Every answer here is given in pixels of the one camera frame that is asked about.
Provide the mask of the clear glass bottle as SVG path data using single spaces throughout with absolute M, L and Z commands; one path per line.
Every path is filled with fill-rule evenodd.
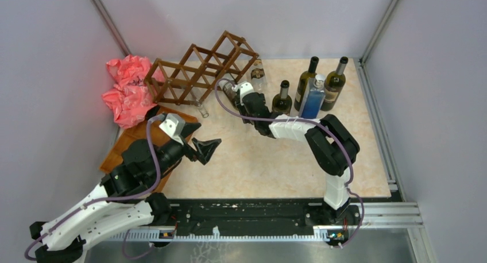
M 197 96 L 192 91 L 191 91 L 191 96 L 193 98 L 194 105 L 198 109 L 198 111 L 200 112 L 201 116 L 203 118 L 208 118 L 209 117 L 209 113 L 208 113 L 206 107 L 204 106 L 204 104 L 199 101 L 199 99 L 197 98 Z

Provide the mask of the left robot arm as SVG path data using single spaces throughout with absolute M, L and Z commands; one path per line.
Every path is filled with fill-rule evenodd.
M 199 123 L 166 120 L 161 130 L 169 137 L 154 144 L 150 126 L 146 137 L 133 142 L 123 161 L 81 201 L 49 222 L 30 225 L 32 243 L 24 256 L 34 262 L 81 262 L 98 243 L 118 234 L 128 235 L 140 226 L 175 223 L 167 197 L 158 192 L 162 179 L 184 158 L 207 164 L 220 139 L 187 141 Z

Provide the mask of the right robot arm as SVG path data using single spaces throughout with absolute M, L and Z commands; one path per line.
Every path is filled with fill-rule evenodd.
M 251 123 L 263 136 L 308 144 L 318 165 L 326 173 L 323 216 L 338 224 L 350 204 L 349 185 L 353 181 L 353 163 L 360 146 L 340 120 L 328 114 L 322 119 L 293 118 L 271 112 L 263 94 L 251 91 L 233 99 L 245 123 Z

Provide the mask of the brown wooden wine rack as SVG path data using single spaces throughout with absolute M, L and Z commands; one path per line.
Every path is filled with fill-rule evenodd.
M 178 62 L 156 58 L 144 83 L 155 104 L 195 106 L 223 75 L 240 81 L 259 56 L 246 38 L 224 31 L 210 49 L 191 44 Z

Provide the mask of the dark green wine bottle front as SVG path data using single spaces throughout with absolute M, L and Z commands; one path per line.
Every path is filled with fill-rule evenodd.
M 220 79 L 218 86 L 220 89 L 224 92 L 228 100 L 231 102 L 231 105 L 233 106 L 234 109 L 238 110 L 238 104 L 239 104 L 239 98 L 238 94 L 236 91 L 234 91 L 233 85 L 236 84 L 236 81 L 234 80 L 233 76 L 230 73 L 226 73 L 223 75 L 223 77 Z

